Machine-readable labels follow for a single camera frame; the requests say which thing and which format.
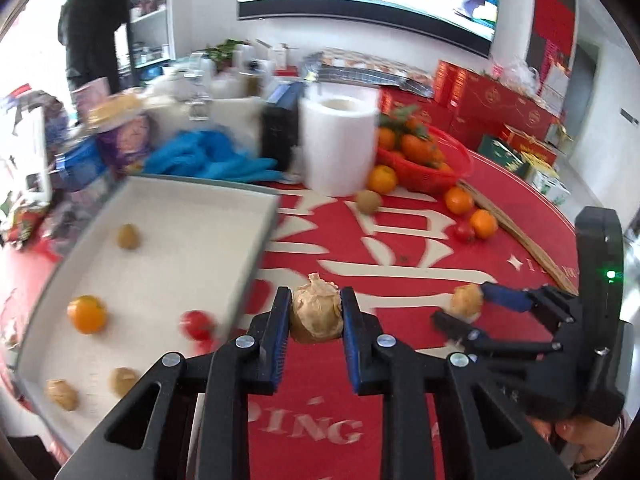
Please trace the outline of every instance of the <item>red plastic fruit basket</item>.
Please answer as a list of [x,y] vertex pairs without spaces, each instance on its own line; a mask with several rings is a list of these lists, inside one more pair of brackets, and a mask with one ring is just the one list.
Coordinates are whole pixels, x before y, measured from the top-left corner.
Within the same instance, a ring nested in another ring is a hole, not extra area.
[[466,148],[449,134],[430,126],[429,135],[438,142],[452,172],[414,164],[382,148],[378,148],[376,160],[378,164],[392,167],[398,176],[400,186],[409,191],[438,194],[445,192],[461,178],[471,175],[473,162]]

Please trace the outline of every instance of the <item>round table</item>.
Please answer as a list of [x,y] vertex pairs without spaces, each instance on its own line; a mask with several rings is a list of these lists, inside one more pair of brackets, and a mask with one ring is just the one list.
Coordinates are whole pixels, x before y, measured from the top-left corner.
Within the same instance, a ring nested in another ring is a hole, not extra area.
[[[572,225],[525,182],[481,155],[472,156],[474,174],[469,183],[511,216],[577,284]],[[380,212],[368,218],[349,199],[277,187],[282,192],[280,222],[239,328],[247,328],[253,315],[270,308],[277,286],[295,288],[307,282],[308,274],[319,272],[338,286],[352,286],[361,309],[376,314],[385,332],[415,349],[439,348],[446,342],[430,315],[449,301],[456,286],[487,280],[513,288],[552,283],[502,230],[471,244],[452,238],[458,219],[441,200],[427,195],[398,189],[384,197]],[[5,248],[0,258],[0,272],[8,277],[0,284],[2,326],[15,319],[18,332],[24,333],[55,265],[37,250],[18,253]],[[550,338],[531,315],[494,304],[483,306],[475,325],[498,338]],[[426,402],[433,424],[433,403],[428,398]],[[379,475],[382,398],[352,393],[339,341],[302,346],[290,340],[278,393],[251,398],[249,419],[252,478],[337,480]]]

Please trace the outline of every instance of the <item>blue towel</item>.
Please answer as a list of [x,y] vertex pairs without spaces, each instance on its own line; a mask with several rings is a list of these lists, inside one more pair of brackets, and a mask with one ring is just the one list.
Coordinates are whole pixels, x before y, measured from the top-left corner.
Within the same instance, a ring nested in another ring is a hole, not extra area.
[[218,131],[180,132],[146,160],[145,173],[191,176],[231,182],[280,180],[272,158],[250,158],[236,152],[229,137]]

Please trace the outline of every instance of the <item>white tray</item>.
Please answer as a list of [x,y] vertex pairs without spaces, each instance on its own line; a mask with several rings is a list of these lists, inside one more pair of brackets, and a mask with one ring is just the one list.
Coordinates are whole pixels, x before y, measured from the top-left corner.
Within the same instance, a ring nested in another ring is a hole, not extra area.
[[[178,330],[186,310],[204,310],[226,338],[274,226],[275,190],[167,177],[132,177],[106,203],[43,291],[22,342],[17,379],[49,429],[75,451],[118,399],[108,373],[141,375],[163,354],[192,355]],[[135,224],[142,244],[121,250],[121,224]],[[109,313],[105,330],[76,332],[66,316],[73,298],[91,294]],[[44,395],[48,379],[79,391],[65,412]]]

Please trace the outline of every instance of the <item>silver bolt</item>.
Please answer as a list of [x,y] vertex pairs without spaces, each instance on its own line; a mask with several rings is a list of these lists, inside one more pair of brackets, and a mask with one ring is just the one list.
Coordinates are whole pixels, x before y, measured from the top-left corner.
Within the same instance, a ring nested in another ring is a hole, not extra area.
[[250,348],[255,343],[255,339],[250,335],[241,335],[236,339],[236,346],[238,348]]
[[389,334],[381,334],[376,338],[376,343],[383,348],[391,348],[396,345],[396,338]]
[[167,367],[172,367],[180,363],[180,354],[176,352],[171,352],[170,354],[165,354],[162,356],[162,364]]
[[451,361],[452,365],[457,366],[458,368],[464,368],[469,364],[469,358],[460,352],[451,354],[449,356],[449,361]]

